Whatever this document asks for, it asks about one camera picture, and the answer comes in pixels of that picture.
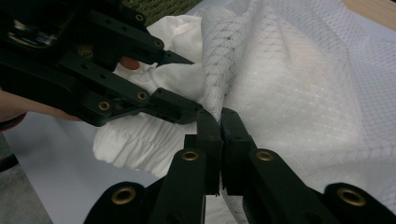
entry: black metal bracket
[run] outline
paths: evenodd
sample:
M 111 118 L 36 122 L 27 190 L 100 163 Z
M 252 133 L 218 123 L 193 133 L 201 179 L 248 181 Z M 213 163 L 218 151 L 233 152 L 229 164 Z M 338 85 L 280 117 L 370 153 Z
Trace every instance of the black metal bracket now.
M 2 89 L 95 126 L 140 112 L 179 124 L 195 121 L 201 105 L 162 88 L 150 95 L 111 72 L 121 56 L 158 66 L 192 62 L 164 50 L 144 26 L 144 15 L 121 0 L 90 3 L 74 3 L 57 41 L 41 49 L 10 39 L 12 18 L 0 14 Z M 86 43 L 94 46 L 91 60 L 76 53 L 76 44 Z
M 167 176 L 153 184 L 156 193 L 143 192 L 149 198 L 143 202 L 151 204 L 143 206 L 145 218 L 117 223 L 204 223 L 205 196 L 219 194 L 220 173 L 227 193 L 243 197 L 251 224 L 396 223 L 396 216 L 362 189 L 337 183 L 321 194 L 309 188 L 274 151 L 256 147 L 235 111 L 223 108 L 221 124 L 204 110 L 197 118 L 197 134 L 186 135 Z M 102 196 L 86 223 L 118 216 L 106 209 L 99 214 L 98 206 L 116 205 Z

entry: textured white cloth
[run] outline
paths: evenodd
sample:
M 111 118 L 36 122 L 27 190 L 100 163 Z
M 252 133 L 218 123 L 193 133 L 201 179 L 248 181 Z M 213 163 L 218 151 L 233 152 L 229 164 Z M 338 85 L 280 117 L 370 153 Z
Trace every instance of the textured white cloth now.
M 202 102 L 216 119 L 230 107 L 257 146 L 279 153 L 309 187 L 346 182 L 395 212 L 396 43 L 364 33 L 340 0 L 233 0 L 200 16 L 202 42 L 196 17 L 150 29 L 198 64 L 125 77 Z M 100 129 L 94 152 L 161 176 L 194 128 L 146 115 L 118 119 Z M 227 202 L 246 221 L 240 199 Z

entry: human hand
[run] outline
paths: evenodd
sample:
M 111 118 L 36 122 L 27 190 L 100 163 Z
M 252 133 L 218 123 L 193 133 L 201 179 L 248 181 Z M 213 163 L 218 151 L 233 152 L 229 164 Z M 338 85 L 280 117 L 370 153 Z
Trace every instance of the human hand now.
M 43 105 L 6 91 L 0 91 L 0 122 L 14 119 L 29 111 L 51 115 L 60 119 L 80 120 L 52 106 Z

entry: white table surface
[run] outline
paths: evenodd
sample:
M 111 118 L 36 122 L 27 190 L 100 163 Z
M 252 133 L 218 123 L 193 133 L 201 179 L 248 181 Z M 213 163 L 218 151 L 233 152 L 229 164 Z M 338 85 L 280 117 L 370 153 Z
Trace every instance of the white table surface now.
M 197 8 L 222 5 L 228 0 L 205 0 Z M 355 14 L 372 35 L 396 40 L 396 32 Z M 29 113 L 25 121 L 4 133 L 38 197 L 56 224 L 82 223 L 100 195 L 121 181 L 148 186 L 152 175 L 116 168 L 92 153 L 96 128 Z

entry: screw hole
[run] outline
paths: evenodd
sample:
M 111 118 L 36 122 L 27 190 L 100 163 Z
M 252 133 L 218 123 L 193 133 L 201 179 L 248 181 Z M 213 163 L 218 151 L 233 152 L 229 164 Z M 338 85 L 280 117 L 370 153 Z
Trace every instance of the screw hole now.
M 156 40 L 154 41 L 155 46 L 157 47 L 162 47 L 163 46 L 163 42 L 161 40 Z
M 366 204 L 364 197 L 353 189 L 340 188 L 337 190 L 337 195 L 344 202 L 354 206 L 364 206 Z
M 133 188 L 131 187 L 120 188 L 113 193 L 111 197 L 111 201 L 114 204 L 118 204 L 118 205 L 126 204 L 132 201 L 135 196 L 136 196 L 136 191 Z
M 256 157 L 261 161 L 271 161 L 274 159 L 273 154 L 267 151 L 259 151 L 256 153 Z
M 142 15 L 136 15 L 135 18 L 136 18 L 138 21 L 142 21 L 142 20 L 145 19 Z
M 137 98 L 139 98 L 139 100 L 146 100 L 148 98 L 148 96 L 144 92 L 141 91 L 137 94 Z
M 102 101 L 101 103 L 99 103 L 99 109 L 101 110 L 109 110 L 110 109 L 110 104 L 106 101 Z
M 195 161 L 199 158 L 199 155 L 194 151 L 187 151 L 181 155 L 181 158 L 185 161 Z

